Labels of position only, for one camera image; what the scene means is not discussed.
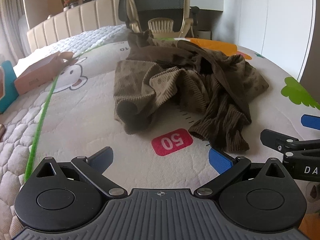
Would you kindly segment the white trash bin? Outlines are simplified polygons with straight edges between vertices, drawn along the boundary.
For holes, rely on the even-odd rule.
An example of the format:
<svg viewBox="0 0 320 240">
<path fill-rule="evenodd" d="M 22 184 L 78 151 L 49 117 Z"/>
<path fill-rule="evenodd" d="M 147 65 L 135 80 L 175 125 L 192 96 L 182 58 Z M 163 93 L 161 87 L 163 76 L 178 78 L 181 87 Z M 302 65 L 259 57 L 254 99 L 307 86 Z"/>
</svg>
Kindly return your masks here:
<svg viewBox="0 0 320 240">
<path fill-rule="evenodd" d="M 204 40 L 211 40 L 212 32 L 210 30 L 195 30 L 195 37 Z"/>
</svg>

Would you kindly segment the beige mesh office chair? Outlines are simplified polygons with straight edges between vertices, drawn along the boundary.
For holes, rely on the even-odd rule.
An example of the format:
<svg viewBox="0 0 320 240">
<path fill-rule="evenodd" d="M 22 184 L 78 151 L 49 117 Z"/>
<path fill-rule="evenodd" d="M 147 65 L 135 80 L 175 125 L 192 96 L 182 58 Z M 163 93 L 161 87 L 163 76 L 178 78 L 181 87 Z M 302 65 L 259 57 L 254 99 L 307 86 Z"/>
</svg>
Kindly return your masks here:
<svg viewBox="0 0 320 240">
<path fill-rule="evenodd" d="M 190 0 L 119 0 L 118 16 L 134 33 L 150 30 L 155 38 L 183 38 L 198 24 L 199 7 Z"/>
</svg>

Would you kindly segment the cartoon printed play mat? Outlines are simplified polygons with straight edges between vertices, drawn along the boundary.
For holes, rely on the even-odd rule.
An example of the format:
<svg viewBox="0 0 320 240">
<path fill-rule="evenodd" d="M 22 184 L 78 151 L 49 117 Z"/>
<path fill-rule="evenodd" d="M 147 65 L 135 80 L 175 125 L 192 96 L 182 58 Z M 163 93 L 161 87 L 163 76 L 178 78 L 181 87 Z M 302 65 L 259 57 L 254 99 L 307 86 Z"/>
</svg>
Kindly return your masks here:
<svg viewBox="0 0 320 240">
<path fill-rule="evenodd" d="M 268 82 L 268 89 L 249 105 L 252 123 L 242 135 L 249 144 L 245 156 L 253 162 L 280 158 L 263 146 L 260 133 L 271 129 L 300 140 L 319 138 L 319 131 L 304 127 L 301 117 L 319 115 L 319 103 L 287 72 L 267 58 L 235 44 L 193 39 L 198 46 L 226 55 L 243 56 Z M 6 132 L 1 139 L 1 239 L 21 230 L 14 200 L 27 162 L 44 157 L 70 161 L 92 155 L 103 147 L 114 151 L 105 176 L 127 190 L 134 187 L 196 189 L 216 171 L 208 161 L 210 145 L 189 134 L 199 116 L 167 103 L 156 113 L 150 129 L 128 135 L 114 119 L 114 70 L 125 59 L 127 42 L 106 44 L 76 52 L 76 63 L 57 83 L 19 96 L 1 115 Z"/>
</svg>

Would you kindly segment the brown corduroy dotted garment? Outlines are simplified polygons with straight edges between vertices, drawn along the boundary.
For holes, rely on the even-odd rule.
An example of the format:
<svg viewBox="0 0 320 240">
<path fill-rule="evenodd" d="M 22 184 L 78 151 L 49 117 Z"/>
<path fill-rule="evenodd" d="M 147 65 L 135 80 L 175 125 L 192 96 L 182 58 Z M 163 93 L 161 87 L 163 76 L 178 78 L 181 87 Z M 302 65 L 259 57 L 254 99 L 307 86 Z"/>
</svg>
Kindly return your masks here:
<svg viewBox="0 0 320 240">
<path fill-rule="evenodd" d="M 243 56 L 228 56 L 185 40 L 156 39 L 150 31 L 128 35 L 130 53 L 114 76 L 114 118 L 127 134 L 150 127 L 166 102 L 199 114 L 189 128 L 217 150 L 249 149 L 242 129 L 252 122 L 249 103 L 268 89 Z"/>
</svg>

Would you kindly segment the white quilted mattress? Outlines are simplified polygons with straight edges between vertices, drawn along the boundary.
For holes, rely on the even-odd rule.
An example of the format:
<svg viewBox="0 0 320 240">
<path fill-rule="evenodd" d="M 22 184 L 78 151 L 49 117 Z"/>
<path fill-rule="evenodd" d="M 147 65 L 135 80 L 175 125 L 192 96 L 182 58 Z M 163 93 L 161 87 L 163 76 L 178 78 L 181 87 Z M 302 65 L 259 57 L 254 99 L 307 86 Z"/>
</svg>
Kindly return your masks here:
<svg viewBox="0 0 320 240">
<path fill-rule="evenodd" d="M 78 35 L 64 38 L 43 48 L 36 49 L 29 56 L 19 59 L 13 70 L 19 77 L 29 66 L 56 52 L 71 51 L 75 56 L 82 55 L 98 46 L 127 40 L 131 32 L 126 25 L 105 26 L 96 30 L 84 31 Z"/>
</svg>

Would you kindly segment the grey curtain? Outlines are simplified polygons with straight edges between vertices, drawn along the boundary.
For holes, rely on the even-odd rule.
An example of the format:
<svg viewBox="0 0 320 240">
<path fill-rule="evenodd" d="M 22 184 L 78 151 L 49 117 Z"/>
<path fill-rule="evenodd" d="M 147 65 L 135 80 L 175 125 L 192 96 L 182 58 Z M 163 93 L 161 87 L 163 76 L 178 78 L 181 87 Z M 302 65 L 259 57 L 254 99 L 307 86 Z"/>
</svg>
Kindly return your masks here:
<svg viewBox="0 0 320 240">
<path fill-rule="evenodd" d="M 16 64 L 30 55 L 23 0 L 1 0 L 1 54 Z"/>
</svg>

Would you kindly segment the beige padded headboard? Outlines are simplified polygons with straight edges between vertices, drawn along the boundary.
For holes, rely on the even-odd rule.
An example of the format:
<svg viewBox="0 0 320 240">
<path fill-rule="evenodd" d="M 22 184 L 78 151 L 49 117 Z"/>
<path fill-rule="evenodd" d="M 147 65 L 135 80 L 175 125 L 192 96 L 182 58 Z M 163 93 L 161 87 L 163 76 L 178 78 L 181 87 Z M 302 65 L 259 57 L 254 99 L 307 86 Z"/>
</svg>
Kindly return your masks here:
<svg viewBox="0 0 320 240">
<path fill-rule="evenodd" d="M 118 16 L 119 1 L 91 1 L 39 23 L 27 32 L 31 52 L 84 31 L 123 24 Z"/>
</svg>

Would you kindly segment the pink cardboard box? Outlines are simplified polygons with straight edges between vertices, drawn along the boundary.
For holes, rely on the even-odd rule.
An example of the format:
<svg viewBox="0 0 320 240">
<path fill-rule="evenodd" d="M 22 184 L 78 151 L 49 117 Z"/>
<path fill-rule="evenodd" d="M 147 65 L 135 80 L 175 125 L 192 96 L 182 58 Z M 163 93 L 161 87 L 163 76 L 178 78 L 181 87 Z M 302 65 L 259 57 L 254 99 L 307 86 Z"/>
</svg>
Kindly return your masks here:
<svg viewBox="0 0 320 240">
<path fill-rule="evenodd" d="M 73 59 L 71 51 L 56 52 L 30 65 L 14 81 L 19 95 L 23 95 L 53 80 Z"/>
</svg>

